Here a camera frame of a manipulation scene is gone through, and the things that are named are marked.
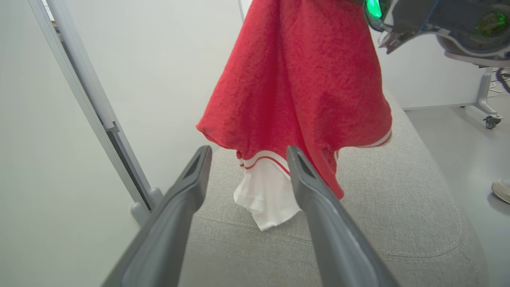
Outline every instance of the white sneaker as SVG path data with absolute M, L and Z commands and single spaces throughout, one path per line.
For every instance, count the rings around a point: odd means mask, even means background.
M 500 179 L 492 183 L 492 191 L 502 201 L 510 203 L 510 179 Z

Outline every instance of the gray cushion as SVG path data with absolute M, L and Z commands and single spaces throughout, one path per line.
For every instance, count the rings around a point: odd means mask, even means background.
M 393 138 L 381 148 L 341 151 L 341 203 L 403 286 L 488 286 L 471 224 L 411 122 L 387 98 Z M 242 177 L 235 151 L 214 153 L 180 285 L 321 286 L 305 214 L 260 232 L 233 200 Z

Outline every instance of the red stripe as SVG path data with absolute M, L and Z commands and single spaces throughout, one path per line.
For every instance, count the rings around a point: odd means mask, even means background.
M 278 164 L 280 166 L 280 168 L 282 168 L 282 170 L 284 170 L 288 175 L 290 175 L 289 171 L 281 163 L 279 163 L 276 159 L 274 159 L 272 157 L 269 157 L 269 156 L 261 156 L 261 157 L 259 157 L 255 161 L 255 163 L 253 165 L 251 165 L 251 166 L 246 167 L 244 164 L 241 164 L 241 166 L 244 167 L 245 169 L 249 170 L 249 169 L 253 168 L 255 166 L 255 164 L 257 164 L 257 161 L 259 161 L 259 160 L 261 160 L 263 158 L 267 158 L 267 159 L 270 159 L 270 160 L 276 162 L 276 164 Z

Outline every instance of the red cloth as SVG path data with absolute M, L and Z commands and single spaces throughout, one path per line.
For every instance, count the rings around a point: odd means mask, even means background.
M 391 129 L 379 62 L 348 0 L 254 0 L 196 126 L 243 159 L 301 148 L 340 199 L 334 152 Z

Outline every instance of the white fabric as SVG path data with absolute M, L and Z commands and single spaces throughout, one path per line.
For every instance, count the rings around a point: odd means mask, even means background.
M 374 142 L 373 144 L 371 145 L 368 145 L 368 146 L 361 146 L 359 148 L 371 148 L 371 147 L 378 147 L 378 146 L 381 146 L 383 145 L 387 140 L 388 138 L 390 138 L 391 136 L 391 129 L 387 132 L 387 134 L 385 136 L 383 136 L 380 140 Z
M 260 151 L 249 160 L 240 159 L 240 165 L 246 170 L 234 192 L 234 201 L 251 212 L 261 231 L 289 220 L 301 210 L 294 198 L 287 161 L 277 153 Z

